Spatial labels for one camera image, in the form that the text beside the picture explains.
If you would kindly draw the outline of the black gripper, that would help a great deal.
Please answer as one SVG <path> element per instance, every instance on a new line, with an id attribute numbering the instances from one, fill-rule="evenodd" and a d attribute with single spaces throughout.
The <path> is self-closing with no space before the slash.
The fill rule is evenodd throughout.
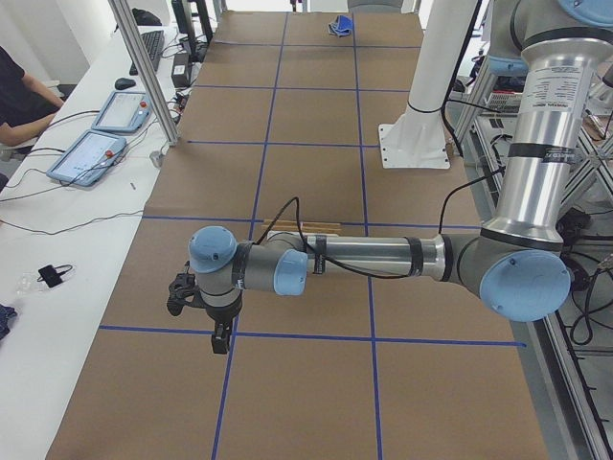
<path id="1" fill-rule="evenodd" d="M 172 316 L 181 314 L 184 307 L 204 309 L 204 301 L 195 284 L 195 275 L 188 272 L 178 273 L 169 285 L 167 309 Z"/>

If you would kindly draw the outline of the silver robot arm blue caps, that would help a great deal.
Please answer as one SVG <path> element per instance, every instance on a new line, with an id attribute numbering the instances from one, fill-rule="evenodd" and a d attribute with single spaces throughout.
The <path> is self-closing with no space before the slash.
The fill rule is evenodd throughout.
<path id="1" fill-rule="evenodd" d="M 237 241 L 221 226 L 195 232 L 169 287 L 172 315 L 203 309 L 230 328 L 247 289 L 299 295 L 307 275 L 335 266 L 384 280 L 427 276 L 465 287 L 492 311 L 530 322 L 558 310 L 571 277 L 556 230 L 592 77 L 612 53 L 608 1 L 497 1 L 493 58 L 520 58 L 527 79 L 493 217 L 476 236 L 431 239 L 305 236 L 266 231 Z"/>

